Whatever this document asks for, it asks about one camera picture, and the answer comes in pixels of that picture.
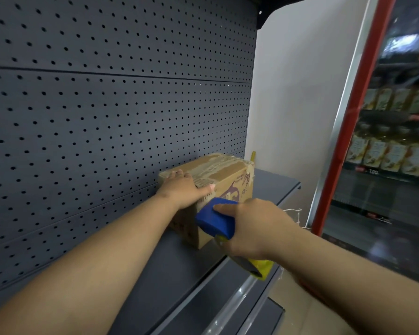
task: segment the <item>right hand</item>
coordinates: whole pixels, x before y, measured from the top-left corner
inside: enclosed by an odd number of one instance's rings
[[[270,201],[249,199],[239,204],[216,204],[213,209],[235,218],[235,234],[223,243],[233,256],[249,259],[274,259],[277,247],[293,238],[299,226],[287,213]]]

